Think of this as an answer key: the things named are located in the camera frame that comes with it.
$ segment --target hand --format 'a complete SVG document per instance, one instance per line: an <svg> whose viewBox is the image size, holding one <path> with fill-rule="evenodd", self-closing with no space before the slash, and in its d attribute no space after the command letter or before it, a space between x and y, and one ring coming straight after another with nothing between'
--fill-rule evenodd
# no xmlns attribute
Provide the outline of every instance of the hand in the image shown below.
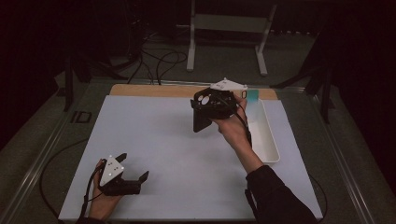
<svg viewBox="0 0 396 224"><path fill-rule="evenodd" d="M240 105L236 113L247 122L245 110L247 100L235 95L236 102ZM247 173L257 170L263 166L263 162L253 151L245 129L245 123L242 123L237 116L231 116L228 119L213 119L219 125L219 132L223 134L225 140L235 150L238 159L241 161Z"/></svg>
<svg viewBox="0 0 396 224"><path fill-rule="evenodd" d="M247 100L237 95L234 95L238 106L236 113L247 122L245 110L247 107ZM229 119L213 119L219 125L219 132L223 134L225 140L231 145L233 149L237 149L242 145L248 144L245 124L237 116L231 116Z"/></svg>
<svg viewBox="0 0 396 224"><path fill-rule="evenodd" d="M102 160L100 160L96 167L102 164ZM93 191L92 197L95 198L91 202L91 209L88 217L99 219L102 221L106 221L110 215L113 213L114 208L116 208L122 196L106 196L99 190L99 172L95 174L93 177Z"/></svg>

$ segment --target white table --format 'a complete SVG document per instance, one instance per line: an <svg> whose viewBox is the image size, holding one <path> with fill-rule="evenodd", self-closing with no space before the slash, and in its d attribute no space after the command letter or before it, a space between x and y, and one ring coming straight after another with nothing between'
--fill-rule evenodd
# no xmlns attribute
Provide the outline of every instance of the white table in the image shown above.
<svg viewBox="0 0 396 224"><path fill-rule="evenodd" d="M112 93L130 91L130 86L120 85ZM164 95L172 89L144 86L136 89L139 88L151 93L160 90ZM173 90L180 90L182 95L184 88L173 87ZM192 131L190 98L107 96L59 219L78 218L88 179L98 160L124 152L128 153L121 163L125 167L124 179L137 179L147 170L150 173L141 193L125 196L112 219L253 219L244 195L246 173L242 165L216 125L199 133ZM264 104L280 155L280 161L271 166L314 215L321 218L283 106L278 100L267 100Z"/></svg>

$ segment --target person's left hand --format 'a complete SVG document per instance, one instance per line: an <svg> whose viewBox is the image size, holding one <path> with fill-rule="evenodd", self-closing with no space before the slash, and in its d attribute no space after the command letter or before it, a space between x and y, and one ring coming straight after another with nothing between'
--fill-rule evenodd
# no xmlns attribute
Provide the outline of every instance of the person's left hand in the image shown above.
<svg viewBox="0 0 396 224"><path fill-rule="evenodd" d="M99 162L96 164L96 167L100 166L101 164L102 160L99 160ZM91 201L91 209L88 217L106 221L113 213L122 196L106 196L103 194L98 188L99 178L100 175L99 172L97 172L93 178L92 197L94 199Z"/></svg>

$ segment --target metal frame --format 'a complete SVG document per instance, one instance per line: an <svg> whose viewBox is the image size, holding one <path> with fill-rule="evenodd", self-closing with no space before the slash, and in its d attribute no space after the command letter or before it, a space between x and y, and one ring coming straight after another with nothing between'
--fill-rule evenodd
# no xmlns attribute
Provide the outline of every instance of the metal frame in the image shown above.
<svg viewBox="0 0 396 224"><path fill-rule="evenodd" d="M334 137L333 130L330 124L326 123L323 120L321 113L319 111L320 101L318 96L315 95L313 97L309 97L311 105L315 108L317 113L318 122L322 125L323 130L325 131L327 138L332 144L332 155L334 156L335 163L338 167L341 177L346 184L346 189L349 193L350 199L355 206L356 212L361 220L361 223L365 224L375 224L375 220L370 211L370 208L367 206L366 201L361 193L361 188L359 184L356 182L355 177L347 165L347 161L344 157L342 149L338 146L337 141Z"/></svg>
<svg viewBox="0 0 396 224"><path fill-rule="evenodd" d="M187 71L192 72L194 69L196 47L195 29L207 29L262 33L262 42L256 46L255 52L257 56L257 62L259 64L260 75L264 77L267 76L268 72L262 51L270 33L275 12L276 5L272 5L268 18L196 14L195 0L191 0L190 47L187 59Z"/></svg>
<svg viewBox="0 0 396 224"><path fill-rule="evenodd" d="M84 95L87 87L88 86L85 85L81 86L82 92L79 93L77 97L75 97L75 101L70 102L68 110L63 111L62 114L60 114L59 120L56 123L52 133L43 147L40 149L35 161L26 172L14 196L4 209L3 213L0 215L0 224L15 223L19 212L22 210L30 193L35 187L36 182L40 178L41 172L46 162L49 160L51 153L53 153L53 151L58 146L58 142L64 131L64 126L70 122L70 119L73 117L73 111L75 111L75 109L78 107L79 100Z"/></svg>

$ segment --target person's right hand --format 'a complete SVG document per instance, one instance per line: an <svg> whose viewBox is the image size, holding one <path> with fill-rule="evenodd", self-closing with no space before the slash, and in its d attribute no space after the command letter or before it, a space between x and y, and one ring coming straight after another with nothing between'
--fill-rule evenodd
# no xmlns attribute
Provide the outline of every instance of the person's right hand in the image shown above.
<svg viewBox="0 0 396 224"><path fill-rule="evenodd" d="M247 100L237 95L234 95L236 102L240 105L236 113L247 122L245 110L247 107ZM225 140L231 145L233 149L243 147L245 144L249 145L246 129L244 123L235 115L228 119L213 119L219 125L219 132L223 134Z"/></svg>
<svg viewBox="0 0 396 224"><path fill-rule="evenodd" d="M245 110L247 107L247 100L242 99L235 95L236 102L240 105L236 113L245 122L243 123L237 116L233 115L228 119L213 119L215 123L219 125L219 132L223 134L225 140L235 151L239 160L241 161L245 171L249 174L250 172L257 170L263 166L263 162L253 151L250 145L247 133L246 133L246 122L247 117Z"/></svg>

